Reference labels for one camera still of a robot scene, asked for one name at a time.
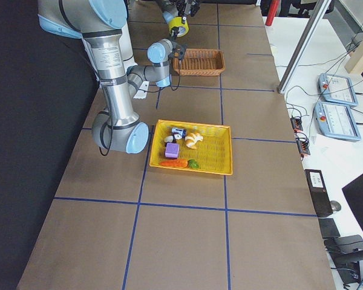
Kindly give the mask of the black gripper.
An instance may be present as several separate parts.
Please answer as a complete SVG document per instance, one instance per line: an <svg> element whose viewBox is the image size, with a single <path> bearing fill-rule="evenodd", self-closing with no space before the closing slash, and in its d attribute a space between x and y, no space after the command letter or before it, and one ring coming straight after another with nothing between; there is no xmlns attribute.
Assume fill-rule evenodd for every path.
<svg viewBox="0 0 363 290"><path fill-rule="evenodd" d="M176 0L175 5L182 24L187 22L187 15L194 17L200 9L199 0Z"/></svg>
<svg viewBox="0 0 363 290"><path fill-rule="evenodd" d="M171 40L172 49L169 54L170 59L183 60L185 58L185 53L187 50L186 44L179 44L177 40L179 38L180 30L177 27L172 27L169 33L169 37Z"/></svg>

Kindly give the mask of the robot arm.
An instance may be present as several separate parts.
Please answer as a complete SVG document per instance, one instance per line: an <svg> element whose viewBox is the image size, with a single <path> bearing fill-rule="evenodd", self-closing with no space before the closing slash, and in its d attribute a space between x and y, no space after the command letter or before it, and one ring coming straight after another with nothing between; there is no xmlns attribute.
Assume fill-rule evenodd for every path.
<svg viewBox="0 0 363 290"><path fill-rule="evenodd" d="M187 23L187 17L194 17L200 9L199 0L156 0L162 11L162 16L167 24L174 18L181 17L182 24Z"/></svg>
<svg viewBox="0 0 363 290"><path fill-rule="evenodd" d="M132 99L146 82L159 88L171 84L169 60L183 58L185 46L176 40L189 28L187 1L158 1L169 27L169 37L147 50L150 65L135 63L124 1L39 1L41 28L49 33L82 39L91 67L100 82L106 108L98 113L92 136L100 149L139 153L147 143L149 129L134 111Z"/></svg>

